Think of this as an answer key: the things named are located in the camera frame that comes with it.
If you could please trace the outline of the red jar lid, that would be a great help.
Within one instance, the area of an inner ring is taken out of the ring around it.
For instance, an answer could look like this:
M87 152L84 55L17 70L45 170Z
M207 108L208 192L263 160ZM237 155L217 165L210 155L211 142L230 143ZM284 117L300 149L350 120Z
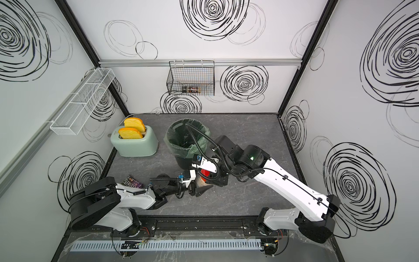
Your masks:
M205 169L199 169L199 175L204 181L209 181L212 179L212 173Z

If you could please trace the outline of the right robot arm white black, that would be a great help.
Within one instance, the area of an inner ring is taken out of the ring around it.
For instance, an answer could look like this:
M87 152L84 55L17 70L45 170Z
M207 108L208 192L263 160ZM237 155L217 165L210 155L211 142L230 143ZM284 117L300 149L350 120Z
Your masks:
M317 243L325 243L334 233L334 215L339 210L337 196L319 193L283 169L267 152L255 145L241 148L227 136L212 142L223 174L247 177L264 184L289 201L294 208L263 208L256 224L268 235L277 230L297 230Z

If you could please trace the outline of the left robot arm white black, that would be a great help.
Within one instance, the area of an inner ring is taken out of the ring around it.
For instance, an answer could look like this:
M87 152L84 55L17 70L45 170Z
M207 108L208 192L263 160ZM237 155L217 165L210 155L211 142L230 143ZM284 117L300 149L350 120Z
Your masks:
M114 177L106 177L73 193L69 201L71 228L103 226L135 235L143 227L136 209L156 210L168 202L169 195L179 199L185 193L199 197L213 187L194 170L186 170L176 178L160 174L150 181L146 188L135 188L117 183Z

